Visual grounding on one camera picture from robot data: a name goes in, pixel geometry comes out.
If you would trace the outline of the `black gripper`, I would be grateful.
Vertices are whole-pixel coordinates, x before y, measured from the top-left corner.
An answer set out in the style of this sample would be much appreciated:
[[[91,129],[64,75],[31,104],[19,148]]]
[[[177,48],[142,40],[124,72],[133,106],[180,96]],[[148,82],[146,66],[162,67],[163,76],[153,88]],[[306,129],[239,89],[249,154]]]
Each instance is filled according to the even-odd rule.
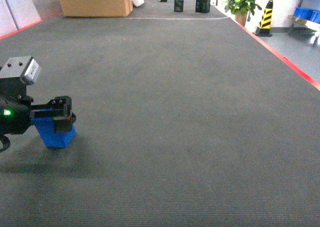
[[[0,134],[22,135],[31,126],[68,133],[76,121],[70,96],[58,96],[48,103],[32,105],[27,86],[18,77],[0,80]]]

